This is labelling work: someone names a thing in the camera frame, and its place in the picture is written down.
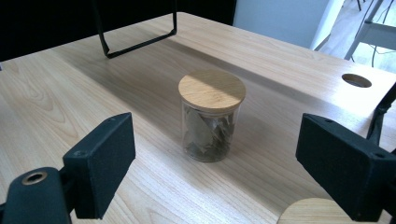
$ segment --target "wooden lid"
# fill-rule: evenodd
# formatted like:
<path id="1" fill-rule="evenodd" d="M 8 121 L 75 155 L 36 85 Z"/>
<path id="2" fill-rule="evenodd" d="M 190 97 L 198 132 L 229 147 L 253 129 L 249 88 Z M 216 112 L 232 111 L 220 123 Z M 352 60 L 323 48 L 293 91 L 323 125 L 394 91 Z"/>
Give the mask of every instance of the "wooden lid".
<path id="1" fill-rule="evenodd" d="M 237 77 L 214 70 L 196 71 L 178 84 L 181 98 L 196 109 L 221 113 L 236 109 L 244 100 L 246 88 Z"/>

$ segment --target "white wall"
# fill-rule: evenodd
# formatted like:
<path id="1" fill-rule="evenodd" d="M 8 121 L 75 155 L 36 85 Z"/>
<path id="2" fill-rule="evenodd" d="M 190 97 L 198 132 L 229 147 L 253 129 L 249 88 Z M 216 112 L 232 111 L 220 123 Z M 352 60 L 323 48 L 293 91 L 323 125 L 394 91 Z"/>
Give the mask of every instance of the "white wall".
<path id="1" fill-rule="evenodd" d="M 330 33 L 333 22 L 328 22 L 327 18 L 333 14 L 336 18 L 341 7 L 338 11 L 334 11 L 343 2 L 342 0 L 238 0 L 233 26 L 314 49 Z"/>

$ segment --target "black bracket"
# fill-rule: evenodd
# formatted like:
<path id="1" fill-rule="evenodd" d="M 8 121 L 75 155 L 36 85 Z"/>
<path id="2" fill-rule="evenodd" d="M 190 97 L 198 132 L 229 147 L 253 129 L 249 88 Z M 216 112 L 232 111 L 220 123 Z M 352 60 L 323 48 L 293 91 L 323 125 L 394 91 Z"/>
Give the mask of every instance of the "black bracket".
<path id="1" fill-rule="evenodd" d="M 333 120 L 304 114 L 297 160 L 356 221 L 396 215 L 396 156 Z"/>
<path id="2" fill-rule="evenodd" d="M 61 171 L 43 167 L 14 179 L 0 223 L 71 223 L 73 209 L 78 218 L 103 218 L 134 157 L 131 114 L 107 119 L 64 154 Z"/>
<path id="3" fill-rule="evenodd" d="M 117 56 L 120 56 L 121 54 L 127 53 L 127 52 L 135 50 L 135 49 L 140 49 L 140 48 L 150 45 L 152 43 L 163 40 L 169 36 L 175 35 L 177 33 L 177 0 L 171 0 L 171 2 L 172 2 L 172 9 L 173 9 L 173 26 L 174 27 L 173 27 L 173 30 L 169 34 L 158 36 L 158 37 L 150 39 L 146 42 L 131 46 L 128 49 L 122 49 L 119 51 L 109 53 L 110 48 L 108 47 L 107 42 L 105 41 L 102 19 L 101 19 L 100 13 L 99 13 L 99 7 L 97 4 L 97 0 L 92 0 L 93 14 L 94 14 L 95 21 L 96 21 L 96 28 L 98 30 L 100 41 L 102 43 L 103 52 L 105 53 L 107 58 L 109 58 L 109 59 L 115 58 Z"/>

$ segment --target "black backdrop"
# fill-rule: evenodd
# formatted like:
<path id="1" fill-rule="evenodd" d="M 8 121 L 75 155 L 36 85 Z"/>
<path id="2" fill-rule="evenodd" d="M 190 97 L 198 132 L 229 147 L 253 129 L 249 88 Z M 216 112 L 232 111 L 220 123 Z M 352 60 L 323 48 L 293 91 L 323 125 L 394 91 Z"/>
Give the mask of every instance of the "black backdrop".
<path id="1" fill-rule="evenodd" d="M 97 0 L 105 31 L 172 12 L 173 0 Z M 2 0 L 0 62 L 97 35 L 92 0 Z M 177 10 L 233 24 L 236 0 L 178 0 Z"/>

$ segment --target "wood grain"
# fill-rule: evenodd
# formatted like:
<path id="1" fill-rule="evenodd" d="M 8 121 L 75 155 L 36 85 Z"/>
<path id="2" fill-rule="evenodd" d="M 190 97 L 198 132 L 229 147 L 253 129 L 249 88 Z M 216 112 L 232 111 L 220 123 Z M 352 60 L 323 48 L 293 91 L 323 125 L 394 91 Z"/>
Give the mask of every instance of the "wood grain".
<path id="1" fill-rule="evenodd" d="M 123 49 L 166 33 L 171 21 L 141 22 L 106 33 L 106 40 Z M 75 143 L 128 111 L 136 159 L 104 219 L 73 215 L 75 223 L 276 223 L 301 199 L 328 199 L 295 159 L 302 114 L 365 135 L 396 77 L 185 13 L 178 13 L 178 27 L 177 35 L 112 60 L 93 36 L 3 62 L 0 202 L 15 177 L 62 168 Z M 202 163 L 181 148 L 177 86 L 186 74 L 210 69 L 239 77 L 247 95 L 227 158 Z M 373 86 L 353 87 L 345 73 Z"/>

